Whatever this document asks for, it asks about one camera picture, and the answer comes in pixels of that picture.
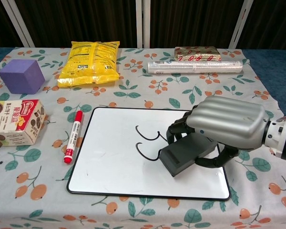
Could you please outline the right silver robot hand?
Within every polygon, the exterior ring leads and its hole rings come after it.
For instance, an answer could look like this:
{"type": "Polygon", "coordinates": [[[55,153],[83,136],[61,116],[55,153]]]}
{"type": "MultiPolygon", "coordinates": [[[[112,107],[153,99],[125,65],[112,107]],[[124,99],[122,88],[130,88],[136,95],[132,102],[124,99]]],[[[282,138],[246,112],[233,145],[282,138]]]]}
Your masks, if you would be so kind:
{"type": "Polygon", "coordinates": [[[209,96],[168,127],[167,142],[196,133],[223,144],[218,157],[198,158],[196,164],[207,168],[225,165],[239,150],[255,150],[266,141],[270,118],[260,104],[209,96]]]}

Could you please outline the dark grey whiteboard eraser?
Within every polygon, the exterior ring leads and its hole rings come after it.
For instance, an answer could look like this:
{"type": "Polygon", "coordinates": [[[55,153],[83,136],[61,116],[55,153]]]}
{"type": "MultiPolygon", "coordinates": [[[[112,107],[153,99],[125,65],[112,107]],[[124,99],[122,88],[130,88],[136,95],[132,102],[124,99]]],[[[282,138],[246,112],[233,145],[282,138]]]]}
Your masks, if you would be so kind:
{"type": "Polygon", "coordinates": [[[193,165],[197,158],[213,152],[217,144],[203,135],[191,133],[164,147],[159,159],[174,177],[193,165]]]}

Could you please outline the black-framed whiteboard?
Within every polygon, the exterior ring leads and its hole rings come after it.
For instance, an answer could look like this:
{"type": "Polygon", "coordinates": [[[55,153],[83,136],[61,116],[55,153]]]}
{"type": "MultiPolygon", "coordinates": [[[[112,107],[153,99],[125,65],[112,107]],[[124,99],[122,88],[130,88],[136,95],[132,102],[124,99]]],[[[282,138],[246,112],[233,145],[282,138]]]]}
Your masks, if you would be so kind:
{"type": "Polygon", "coordinates": [[[228,200],[225,170],[192,165],[171,176],[157,159],[183,110],[93,110],[67,183],[72,194],[228,200]]]}

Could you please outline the red whiteboard marker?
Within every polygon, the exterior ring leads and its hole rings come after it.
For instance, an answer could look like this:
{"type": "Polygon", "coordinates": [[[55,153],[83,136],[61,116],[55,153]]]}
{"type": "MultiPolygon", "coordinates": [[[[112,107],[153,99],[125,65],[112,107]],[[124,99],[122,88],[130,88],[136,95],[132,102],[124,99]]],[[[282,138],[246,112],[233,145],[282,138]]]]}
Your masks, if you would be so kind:
{"type": "Polygon", "coordinates": [[[72,162],[72,157],[73,157],[73,153],[75,150],[75,146],[76,146],[76,141],[78,138],[78,134],[79,134],[79,130],[81,127],[81,122],[82,122],[82,116],[83,116],[83,112],[81,110],[79,110],[76,113],[73,125],[72,125],[72,129],[71,129],[71,133],[70,133],[70,138],[64,153],[64,163],[66,164],[70,164],[72,162]]]}

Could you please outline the clear plastic wrap roll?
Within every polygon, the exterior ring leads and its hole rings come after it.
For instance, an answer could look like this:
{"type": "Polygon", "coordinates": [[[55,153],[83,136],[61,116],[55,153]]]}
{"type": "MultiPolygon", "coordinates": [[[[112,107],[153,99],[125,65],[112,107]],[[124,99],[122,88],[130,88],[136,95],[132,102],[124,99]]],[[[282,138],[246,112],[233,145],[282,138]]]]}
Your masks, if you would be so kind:
{"type": "Polygon", "coordinates": [[[153,74],[169,73],[240,73],[243,63],[240,61],[157,61],[148,62],[147,72],[153,74]]]}

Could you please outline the gold foil wrapped package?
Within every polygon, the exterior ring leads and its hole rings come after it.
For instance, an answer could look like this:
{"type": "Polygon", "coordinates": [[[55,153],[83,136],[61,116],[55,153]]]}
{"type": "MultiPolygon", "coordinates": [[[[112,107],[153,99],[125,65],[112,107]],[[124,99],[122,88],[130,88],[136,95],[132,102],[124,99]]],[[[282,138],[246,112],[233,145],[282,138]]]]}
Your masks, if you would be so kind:
{"type": "Polygon", "coordinates": [[[221,61],[221,54],[214,46],[175,47],[175,61],[221,61]]]}

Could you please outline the floral fruit print tablecloth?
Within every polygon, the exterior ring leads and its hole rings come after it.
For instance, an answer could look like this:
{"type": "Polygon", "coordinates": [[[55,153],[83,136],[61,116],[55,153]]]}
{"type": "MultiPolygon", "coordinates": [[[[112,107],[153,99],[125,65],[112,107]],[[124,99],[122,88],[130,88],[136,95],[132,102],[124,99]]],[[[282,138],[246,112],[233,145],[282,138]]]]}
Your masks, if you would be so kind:
{"type": "Polygon", "coordinates": [[[71,126],[47,114],[35,145],[0,147],[0,229],[286,229],[286,161],[271,149],[226,166],[228,201],[73,195],[71,126]]]}

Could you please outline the yellow snack bag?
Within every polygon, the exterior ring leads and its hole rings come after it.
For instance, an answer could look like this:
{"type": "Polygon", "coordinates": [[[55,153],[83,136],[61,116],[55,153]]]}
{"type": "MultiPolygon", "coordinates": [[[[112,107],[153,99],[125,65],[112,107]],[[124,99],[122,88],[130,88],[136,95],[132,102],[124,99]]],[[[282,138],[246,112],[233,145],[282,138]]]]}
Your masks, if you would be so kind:
{"type": "Polygon", "coordinates": [[[57,80],[60,88],[117,81],[116,60],[119,41],[71,42],[68,60],[57,80]]]}

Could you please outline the dark brown curtain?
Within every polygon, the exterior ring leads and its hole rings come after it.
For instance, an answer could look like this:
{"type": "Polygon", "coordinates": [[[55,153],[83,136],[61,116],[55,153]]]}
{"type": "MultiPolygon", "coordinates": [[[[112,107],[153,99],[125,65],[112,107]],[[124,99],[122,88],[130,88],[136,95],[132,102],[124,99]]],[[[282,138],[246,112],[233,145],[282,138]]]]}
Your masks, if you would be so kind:
{"type": "MultiPolygon", "coordinates": [[[[226,48],[244,0],[151,0],[150,47],[226,48]]],[[[137,47],[135,0],[15,0],[36,47],[119,41],[137,47]]],[[[254,0],[239,49],[286,50],[286,0],[254,0]]]]}

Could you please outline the purple foam cube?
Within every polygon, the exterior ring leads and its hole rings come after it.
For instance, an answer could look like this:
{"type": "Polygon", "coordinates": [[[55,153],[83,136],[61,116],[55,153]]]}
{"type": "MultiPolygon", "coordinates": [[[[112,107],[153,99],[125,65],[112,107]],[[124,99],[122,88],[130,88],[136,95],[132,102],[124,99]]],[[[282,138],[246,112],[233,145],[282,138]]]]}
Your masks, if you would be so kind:
{"type": "Polygon", "coordinates": [[[12,94],[36,94],[45,78],[36,60],[13,59],[0,70],[0,78],[12,94]]]}

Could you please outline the red and white cookie box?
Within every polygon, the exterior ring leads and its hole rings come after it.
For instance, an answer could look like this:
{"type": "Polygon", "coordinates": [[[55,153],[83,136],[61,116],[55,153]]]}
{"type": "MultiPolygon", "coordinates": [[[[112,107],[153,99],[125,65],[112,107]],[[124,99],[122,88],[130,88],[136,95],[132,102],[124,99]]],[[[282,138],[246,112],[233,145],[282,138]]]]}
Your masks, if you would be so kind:
{"type": "Polygon", "coordinates": [[[45,116],[40,100],[0,101],[0,147],[35,144],[45,116]]]}

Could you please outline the slanted white metal frame bar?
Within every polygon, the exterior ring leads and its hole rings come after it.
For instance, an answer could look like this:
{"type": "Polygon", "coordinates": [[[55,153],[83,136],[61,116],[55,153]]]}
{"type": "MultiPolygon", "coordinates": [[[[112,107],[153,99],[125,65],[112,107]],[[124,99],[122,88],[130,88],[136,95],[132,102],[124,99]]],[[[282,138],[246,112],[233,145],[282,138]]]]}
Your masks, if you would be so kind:
{"type": "Polygon", "coordinates": [[[229,43],[229,49],[236,49],[253,2],[254,0],[244,0],[232,38],[229,43]]]}
{"type": "Polygon", "coordinates": [[[1,3],[3,4],[3,7],[7,12],[23,46],[35,48],[33,39],[29,33],[29,30],[27,29],[15,0],[1,0],[1,3]]]}

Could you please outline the upright white metal frame post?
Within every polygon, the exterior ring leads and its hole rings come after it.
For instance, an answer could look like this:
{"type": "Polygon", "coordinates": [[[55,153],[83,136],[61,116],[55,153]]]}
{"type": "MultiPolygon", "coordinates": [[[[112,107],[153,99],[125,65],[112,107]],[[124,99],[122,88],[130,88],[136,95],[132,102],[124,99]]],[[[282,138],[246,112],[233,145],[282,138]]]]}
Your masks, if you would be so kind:
{"type": "Polygon", "coordinates": [[[150,48],[151,0],[143,0],[143,46],[150,48]]]}
{"type": "Polygon", "coordinates": [[[142,0],[135,0],[137,48],[143,47],[142,0]]]}

